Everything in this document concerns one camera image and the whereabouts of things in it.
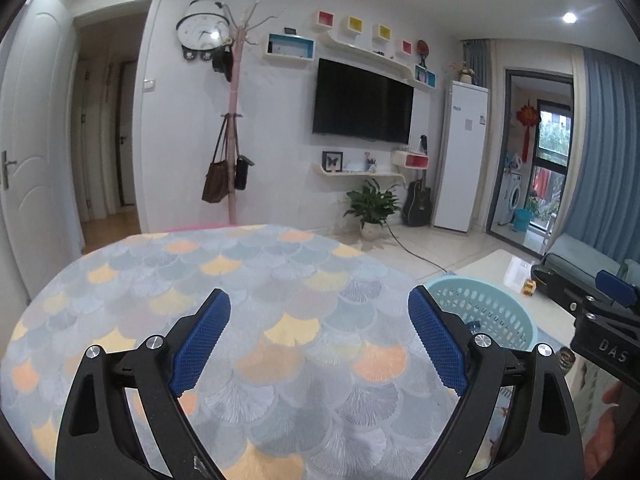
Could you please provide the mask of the person's right hand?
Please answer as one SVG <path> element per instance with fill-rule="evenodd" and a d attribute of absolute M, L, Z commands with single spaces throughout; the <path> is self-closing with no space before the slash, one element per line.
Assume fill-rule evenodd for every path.
<path fill-rule="evenodd" d="M 616 414 L 620 399 L 628 388 L 622 382 L 616 384 L 602 396 L 608 409 L 600 417 L 596 432 L 584 449 L 585 478 L 593 479 L 614 455 L 617 439 Z"/>

